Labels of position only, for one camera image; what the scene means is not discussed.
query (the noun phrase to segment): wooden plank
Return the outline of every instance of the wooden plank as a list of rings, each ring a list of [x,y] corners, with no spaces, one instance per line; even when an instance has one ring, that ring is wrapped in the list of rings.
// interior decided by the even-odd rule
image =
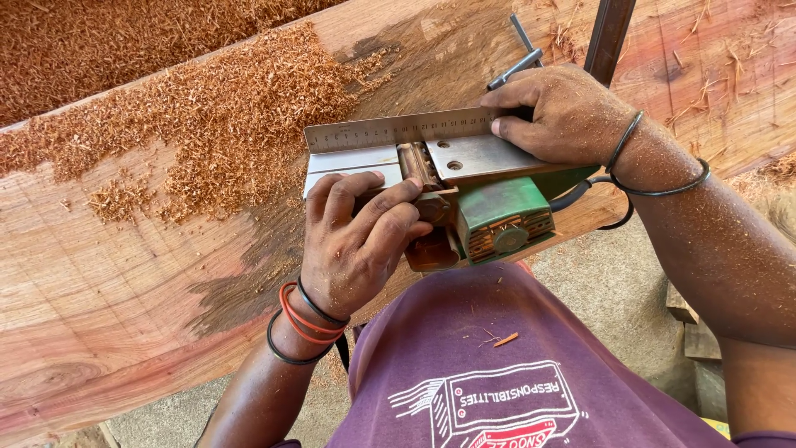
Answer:
[[[672,316],[680,322],[694,325],[699,324],[699,315],[691,308],[691,305],[685,301],[671,282],[666,290],[666,308],[672,313]]]
[[[350,0],[310,20],[342,61],[401,48],[387,67],[394,79],[356,119],[472,105],[489,79],[523,55],[512,11],[546,49],[546,64],[554,54],[565,61],[561,48],[548,45],[551,31],[569,24],[582,63],[596,2],[556,4]],[[711,20],[686,38],[701,10],[699,0],[639,0],[613,89],[666,120],[699,101],[706,80],[727,77],[708,89],[709,111],[690,109],[676,122],[678,139],[726,178],[794,150],[784,121],[796,113],[788,84],[796,82],[796,64],[787,64],[796,60],[795,10],[713,0]],[[741,51],[774,35],[776,46],[752,57],[758,46]],[[742,55],[737,81],[728,45]],[[300,209],[277,200],[224,222],[164,229],[141,220],[117,230],[86,207],[68,213],[58,204],[85,198],[119,167],[148,157],[157,158],[150,183],[159,184],[173,156],[174,148],[156,144],[104,160],[79,182],[54,184],[48,164],[0,179],[0,445],[36,442],[229,373],[262,335],[276,289],[299,267]],[[296,170],[304,166],[306,157],[295,160]],[[610,187],[595,188],[556,214],[561,236],[512,259],[612,222],[624,207]],[[402,265],[355,321],[417,279]]]
[[[721,362],[719,342],[710,328],[701,321],[699,324],[685,324],[685,357],[704,362]]]

